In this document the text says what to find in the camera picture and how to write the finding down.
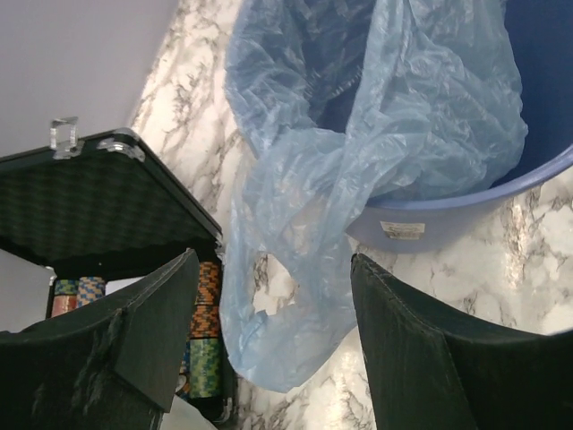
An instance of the marble floor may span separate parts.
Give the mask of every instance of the marble floor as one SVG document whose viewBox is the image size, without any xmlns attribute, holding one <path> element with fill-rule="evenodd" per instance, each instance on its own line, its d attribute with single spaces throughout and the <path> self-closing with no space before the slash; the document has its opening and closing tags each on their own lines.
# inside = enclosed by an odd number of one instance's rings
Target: marble floor
<svg viewBox="0 0 573 430">
<path fill-rule="evenodd" d="M 227 229 L 232 184 L 248 150 L 225 100 L 225 47 L 238 0 L 182 0 L 145 88 L 134 128 Z M 507 202 L 440 252 L 392 255 L 355 244 L 402 280 L 477 317 L 551 333 L 573 326 L 573 170 Z M 255 304 L 270 312 L 295 284 L 259 261 Z M 376 427 L 360 339 L 351 332 L 303 387 L 288 394 L 241 382 L 243 430 Z"/>
</svg>

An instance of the stack of poker chips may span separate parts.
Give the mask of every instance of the stack of poker chips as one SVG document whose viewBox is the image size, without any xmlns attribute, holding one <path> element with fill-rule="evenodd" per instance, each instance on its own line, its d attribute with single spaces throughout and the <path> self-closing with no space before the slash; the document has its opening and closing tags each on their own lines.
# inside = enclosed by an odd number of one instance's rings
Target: stack of poker chips
<svg viewBox="0 0 573 430">
<path fill-rule="evenodd" d="M 83 276 L 78 285 L 78 307 L 89 305 L 106 295 L 106 281 L 99 276 Z"/>
<path fill-rule="evenodd" d="M 189 342 L 190 399 L 205 399 L 221 394 L 221 326 L 218 317 L 220 266 L 203 262 Z"/>
<path fill-rule="evenodd" d="M 57 279 L 54 284 L 54 302 L 51 316 L 72 311 L 77 306 L 79 281 L 75 279 Z"/>
<path fill-rule="evenodd" d="M 177 380 L 177 388 L 175 389 L 175 394 L 187 401 L 189 400 L 190 392 L 190 381 L 189 381 L 189 352 L 190 352 L 190 335 L 187 334 L 187 341 L 185 342 L 185 352 L 183 354 L 183 360 L 181 360 L 181 366 L 179 367 L 179 379 Z"/>
</svg>

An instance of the white sticker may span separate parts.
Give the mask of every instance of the white sticker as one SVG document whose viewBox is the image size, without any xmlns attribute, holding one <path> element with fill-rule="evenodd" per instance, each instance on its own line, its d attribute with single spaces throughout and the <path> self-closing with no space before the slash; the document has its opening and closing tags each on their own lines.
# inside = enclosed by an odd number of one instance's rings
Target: white sticker
<svg viewBox="0 0 573 430">
<path fill-rule="evenodd" d="M 175 392 L 180 392 L 185 384 L 187 383 L 187 377 L 184 374 L 180 374 L 177 378 L 177 386 L 175 387 Z"/>
<path fill-rule="evenodd" d="M 382 229 L 390 239 L 397 240 L 420 240 L 426 225 L 418 223 L 387 222 L 381 221 Z"/>
</svg>

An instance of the blue plastic bag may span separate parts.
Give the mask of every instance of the blue plastic bag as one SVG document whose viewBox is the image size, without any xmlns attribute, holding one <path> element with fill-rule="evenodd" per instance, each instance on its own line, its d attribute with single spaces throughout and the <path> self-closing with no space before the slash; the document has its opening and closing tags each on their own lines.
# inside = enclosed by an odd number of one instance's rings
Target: blue plastic bag
<svg viewBox="0 0 573 430">
<path fill-rule="evenodd" d="M 258 158 L 232 201 L 221 302 L 235 370 L 304 383 L 355 327 L 345 230 L 371 195 L 483 190 L 516 166 L 526 125 L 501 0 L 246 0 L 227 98 Z M 273 254 L 295 303 L 254 312 Z"/>
</svg>

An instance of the blue plastic tub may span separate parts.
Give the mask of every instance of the blue plastic tub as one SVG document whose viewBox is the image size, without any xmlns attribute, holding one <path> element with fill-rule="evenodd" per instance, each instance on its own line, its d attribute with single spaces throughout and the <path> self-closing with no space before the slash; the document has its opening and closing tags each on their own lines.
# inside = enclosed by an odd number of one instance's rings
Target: blue plastic tub
<svg viewBox="0 0 573 430">
<path fill-rule="evenodd" d="M 529 126 L 519 165 L 491 189 L 452 199 L 373 198 L 348 228 L 361 242 L 414 254 L 448 245 L 507 199 L 573 165 L 573 0 L 509 0 L 506 15 Z"/>
</svg>

